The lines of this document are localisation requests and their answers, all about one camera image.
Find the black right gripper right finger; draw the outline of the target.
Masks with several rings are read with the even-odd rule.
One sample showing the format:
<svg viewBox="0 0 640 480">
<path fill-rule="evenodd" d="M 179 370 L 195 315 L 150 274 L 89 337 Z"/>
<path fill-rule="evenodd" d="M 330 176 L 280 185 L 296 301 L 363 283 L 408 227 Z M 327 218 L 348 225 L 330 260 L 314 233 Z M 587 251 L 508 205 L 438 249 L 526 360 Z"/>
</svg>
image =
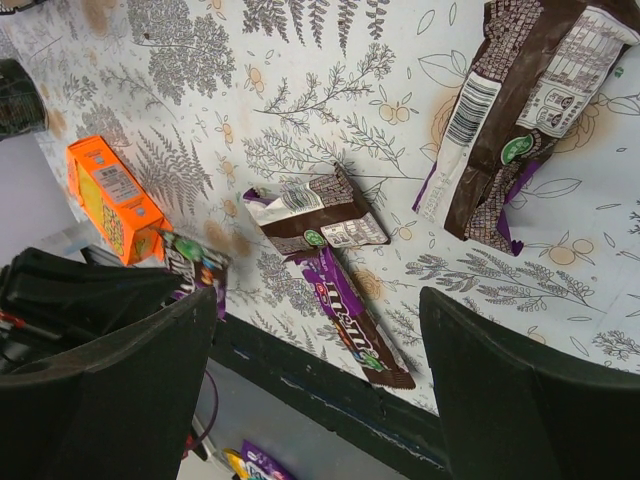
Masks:
<svg viewBox="0 0 640 480">
<path fill-rule="evenodd" d="M 419 318 L 453 478 L 638 478 L 638 375 L 545 346 L 431 287 Z"/>
</svg>

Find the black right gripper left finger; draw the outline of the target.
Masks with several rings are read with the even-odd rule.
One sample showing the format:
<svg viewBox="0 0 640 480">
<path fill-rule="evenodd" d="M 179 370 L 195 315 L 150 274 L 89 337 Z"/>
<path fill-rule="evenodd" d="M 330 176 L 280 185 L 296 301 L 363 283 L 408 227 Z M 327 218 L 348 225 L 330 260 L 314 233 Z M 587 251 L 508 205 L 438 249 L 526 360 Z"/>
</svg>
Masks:
<svg viewBox="0 0 640 480">
<path fill-rule="evenodd" d="M 176 478 L 216 320 L 202 289 L 2 375 L 2 478 Z"/>
</svg>

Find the brown M&M candy bag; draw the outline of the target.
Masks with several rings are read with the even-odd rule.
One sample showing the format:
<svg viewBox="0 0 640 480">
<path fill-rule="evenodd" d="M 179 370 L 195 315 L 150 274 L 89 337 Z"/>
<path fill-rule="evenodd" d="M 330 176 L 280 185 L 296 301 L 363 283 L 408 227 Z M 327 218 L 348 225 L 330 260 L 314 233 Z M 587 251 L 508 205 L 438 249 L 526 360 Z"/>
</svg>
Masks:
<svg viewBox="0 0 640 480">
<path fill-rule="evenodd" d="M 370 313 L 329 247 L 299 252 L 286 260 L 300 268 L 325 315 L 370 383 L 400 390 L 416 388 L 398 349 Z"/>
</svg>

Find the purple M&M candy bag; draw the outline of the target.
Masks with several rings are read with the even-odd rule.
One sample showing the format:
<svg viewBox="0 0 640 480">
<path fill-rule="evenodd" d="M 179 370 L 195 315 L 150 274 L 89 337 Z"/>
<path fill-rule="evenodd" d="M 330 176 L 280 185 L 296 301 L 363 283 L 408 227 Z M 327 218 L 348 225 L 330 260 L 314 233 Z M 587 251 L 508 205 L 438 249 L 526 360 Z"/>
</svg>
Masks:
<svg viewBox="0 0 640 480">
<path fill-rule="evenodd" d="M 161 230 L 160 236 L 165 268 L 181 277 L 181 284 L 171 298 L 180 300 L 197 290 L 213 287 L 217 295 L 217 315 L 223 320 L 231 258 L 176 232 Z"/>
</svg>

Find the brown candy bag barcode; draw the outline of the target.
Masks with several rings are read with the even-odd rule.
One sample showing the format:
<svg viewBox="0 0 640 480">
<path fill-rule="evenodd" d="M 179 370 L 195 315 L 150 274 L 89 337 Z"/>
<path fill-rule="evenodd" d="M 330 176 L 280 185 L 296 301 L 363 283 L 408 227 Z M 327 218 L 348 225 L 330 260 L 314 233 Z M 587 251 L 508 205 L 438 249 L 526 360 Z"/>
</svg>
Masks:
<svg viewBox="0 0 640 480">
<path fill-rule="evenodd" d="M 636 1 L 489 1 L 478 48 L 412 206 L 517 256 L 505 206 L 639 43 Z"/>
</svg>

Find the orange Scrub Daddy box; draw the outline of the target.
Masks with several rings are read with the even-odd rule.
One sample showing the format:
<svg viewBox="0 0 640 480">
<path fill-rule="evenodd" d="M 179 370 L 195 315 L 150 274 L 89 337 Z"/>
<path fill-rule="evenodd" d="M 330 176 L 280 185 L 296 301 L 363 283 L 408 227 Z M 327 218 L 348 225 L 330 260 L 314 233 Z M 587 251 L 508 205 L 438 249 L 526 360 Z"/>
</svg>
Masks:
<svg viewBox="0 0 640 480">
<path fill-rule="evenodd" d="M 164 260 L 160 232 L 172 226 L 99 135 L 66 148 L 69 189 L 103 240 L 126 266 Z"/>
</svg>

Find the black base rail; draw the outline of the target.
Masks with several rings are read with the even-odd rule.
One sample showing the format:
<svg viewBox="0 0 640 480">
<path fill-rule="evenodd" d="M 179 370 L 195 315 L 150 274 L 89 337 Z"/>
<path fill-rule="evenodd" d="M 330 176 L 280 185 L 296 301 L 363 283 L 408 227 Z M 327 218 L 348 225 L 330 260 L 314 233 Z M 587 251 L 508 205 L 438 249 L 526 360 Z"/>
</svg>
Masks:
<svg viewBox="0 0 640 480">
<path fill-rule="evenodd" d="M 231 280 L 227 314 L 210 357 L 400 474 L 446 479 L 447 454 L 421 350 L 418 309 L 391 302 L 400 285 L 379 276 L 385 251 L 353 247 L 337 257 L 396 343 L 415 389 L 370 384 L 308 284 L 278 254 L 259 259 L 263 288 Z"/>
</svg>

